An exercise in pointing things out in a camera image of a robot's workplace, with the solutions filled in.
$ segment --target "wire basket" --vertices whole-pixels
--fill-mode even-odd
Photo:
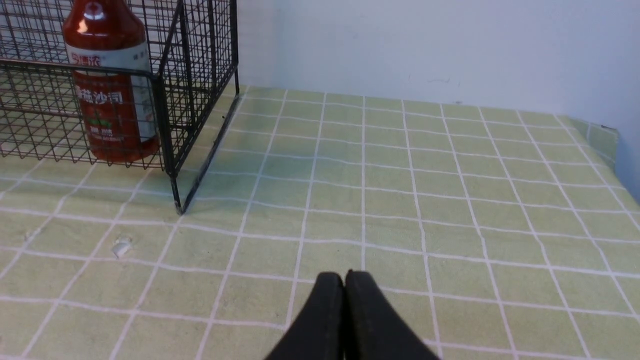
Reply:
[[[177,211],[183,214],[239,99],[236,0],[129,0],[128,5],[145,25],[151,72],[69,64],[62,24],[71,0],[0,2],[0,154],[161,168],[170,178]],[[132,154],[116,159],[109,155],[114,149],[88,141],[79,99],[100,104],[123,99],[109,92],[110,84],[103,84],[103,92],[82,89],[77,78],[74,81],[74,73],[81,70],[140,79],[133,86],[146,87],[151,96],[135,105],[147,106],[153,114],[148,131],[159,145],[127,148]],[[234,101],[182,200],[178,173],[233,77]]]

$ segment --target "sauce bottle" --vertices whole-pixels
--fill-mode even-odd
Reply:
[[[62,32],[70,63],[151,70],[145,26],[124,0],[75,0]],[[110,163],[155,153],[159,140],[148,80],[106,75],[73,73],[91,152]]]

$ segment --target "bottle label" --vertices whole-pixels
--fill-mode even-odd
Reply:
[[[72,64],[151,71],[147,42],[112,51],[65,45]],[[76,95],[89,136],[101,142],[121,143],[125,147],[135,147],[154,137],[156,127],[148,79],[106,75],[104,72],[74,72]]]

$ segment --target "basket leg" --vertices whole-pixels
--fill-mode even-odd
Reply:
[[[213,143],[213,145],[211,146],[211,150],[209,151],[209,154],[207,155],[207,157],[204,160],[204,162],[202,163],[202,166],[200,166],[200,170],[198,171],[198,175],[196,176],[195,180],[193,180],[193,184],[191,185],[191,189],[189,190],[189,193],[187,194],[187,197],[184,199],[184,203],[182,205],[180,205],[180,196],[179,196],[178,189],[177,189],[176,179],[174,179],[174,178],[171,179],[171,181],[172,181],[171,186],[172,186],[172,188],[174,188],[173,199],[175,201],[175,208],[178,211],[179,215],[182,215],[187,211],[187,209],[189,208],[189,205],[191,204],[191,201],[193,200],[193,197],[196,195],[196,192],[198,191],[198,187],[200,186],[200,183],[202,182],[202,178],[207,173],[207,169],[209,169],[209,165],[211,164],[211,160],[213,159],[213,156],[216,154],[216,151],[218,150],[218,147],[220,146],[220,142],[222,141],[222,138],[225,136],[225,133],[227,132],[227,128],[229,127],[229,124],[231,123],[231,118],[234,116],[234,113],[236,112],[236,107],[238,105],[239,100],[240,100],[240,90],[239,90],[238,75],[237,75],[237,70],[236,70],[236,96],[234,97],[234,101],[231,103],[231,106],[229,107],[229,110],[227,111],[227,114],[225,115],[225,121],[222,123],[222,126],[220,127],[220,130],[218,131],[218,135],[216,136],[216,140]]]

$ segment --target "white wall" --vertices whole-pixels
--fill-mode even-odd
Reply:
[[[241,80],[567,113],[640,199],[639,0],[238,0]]]

